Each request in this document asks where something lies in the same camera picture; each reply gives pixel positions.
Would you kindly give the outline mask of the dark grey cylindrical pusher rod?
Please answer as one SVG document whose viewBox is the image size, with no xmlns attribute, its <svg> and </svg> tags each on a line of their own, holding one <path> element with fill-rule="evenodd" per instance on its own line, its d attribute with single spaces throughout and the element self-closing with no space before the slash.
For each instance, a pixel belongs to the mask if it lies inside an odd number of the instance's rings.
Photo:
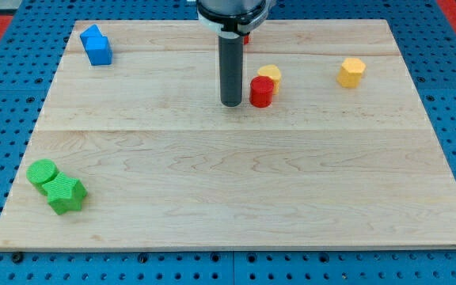
<svg viewBox="0 0 456 285">
<path fill-rule="evenodd" d="M 218 38 L 220 100 L 236 107 L 242 100 L 243 38 Z"/>
</svg>

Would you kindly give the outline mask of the robot wrist flange black silver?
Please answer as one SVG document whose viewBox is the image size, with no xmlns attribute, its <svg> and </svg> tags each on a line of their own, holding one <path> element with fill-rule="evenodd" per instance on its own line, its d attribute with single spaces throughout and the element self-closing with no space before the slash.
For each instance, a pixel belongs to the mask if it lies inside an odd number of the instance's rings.
<svg viewBox="0 0 456 285">
<path fill-rule="evenodd" d="M 225 39 L 246 36 L 268 18 L 271 0 L 197 0 L 199 22 Z"/>
</svg>

